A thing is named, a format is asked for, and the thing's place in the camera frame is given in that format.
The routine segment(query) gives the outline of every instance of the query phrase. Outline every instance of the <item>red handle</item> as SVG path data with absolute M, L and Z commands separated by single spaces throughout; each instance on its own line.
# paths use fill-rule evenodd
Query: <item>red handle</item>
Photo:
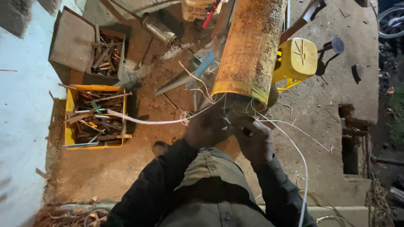
M 204 22 L 203 25 L 202 25 L 202 28 L 205 29 L 206 26 L 208 26 L 208 23 L 209 23 L 210 19 L 212 18 L 213 13 L 214 13 L 214 11 L 210 11 L 210 12 L 209 12 L 208 18 L 206 18 L 205 22 Z

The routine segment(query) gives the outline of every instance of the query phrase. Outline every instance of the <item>black jacket sleeve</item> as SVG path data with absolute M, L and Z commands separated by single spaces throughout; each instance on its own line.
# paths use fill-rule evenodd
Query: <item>black jacket sleeve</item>
M 142 170 L 122 200 L 112 208 L 103 226 L 154 226 L 196 156 L 196 150 L 177 140 L 168 152 Z
M 283 172 L 278 159 L 274 157 L 267 164 L 255 166 L 254 172 L 262 189 L 268 220 L 276 227 L 297 226 L 303 199 L 299 194 L 299 188 Z M 307 205 L 303 226 L 317 226 L 314 219 L 307 213 Z

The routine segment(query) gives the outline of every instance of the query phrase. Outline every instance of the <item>round metal disc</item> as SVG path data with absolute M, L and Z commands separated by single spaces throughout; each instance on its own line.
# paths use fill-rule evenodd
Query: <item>round metal disc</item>
M 344 42 L 342 39 L 338 36 L 335 36 L 332 41 L 331 41 L 332 49 L 337 53 L 337 54 L 342 54 L 344 52 L 345 46 Z

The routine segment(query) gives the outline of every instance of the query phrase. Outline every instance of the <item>bicycle wheel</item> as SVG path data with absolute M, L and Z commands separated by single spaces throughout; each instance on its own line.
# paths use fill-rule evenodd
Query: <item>bicycle wheel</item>
M 392 7 L 377 16 L 379 37 L 390 39 L 404 35 L 404 7 Z

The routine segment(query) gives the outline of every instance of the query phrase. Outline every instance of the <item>hand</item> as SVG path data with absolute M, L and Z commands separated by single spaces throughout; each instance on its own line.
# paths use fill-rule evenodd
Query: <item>hand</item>
M 252 166 L 266 164 L 272 160 L 273 153 L 270 128 L 251 117 L 238 118 L 231 127 L 237 138 L 241 152 L 251 162 Z M 252 135 L 247 136 L 244 133 L 247 130 L 243 132 L 243 127 L 246 127 Z
M 183 140 L 192 148 L 213 147 L 221 137 L 222 128 L 227 126 L 223 120 L 223 110 L 218 104 L 191 118 Z

